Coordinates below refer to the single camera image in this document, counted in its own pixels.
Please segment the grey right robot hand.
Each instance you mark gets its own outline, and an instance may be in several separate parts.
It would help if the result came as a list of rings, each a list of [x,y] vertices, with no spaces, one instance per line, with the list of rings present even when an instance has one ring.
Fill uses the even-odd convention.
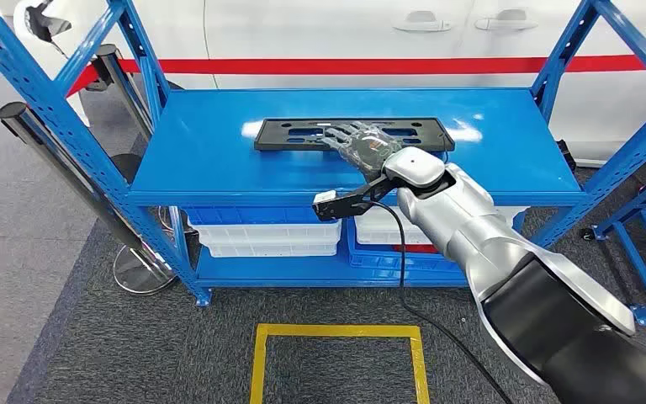
[[[366,183],[378,178],[384,162],[402,149],[393,136],[362,121],[328,127],[324,129],[321,141],[356,167]]]

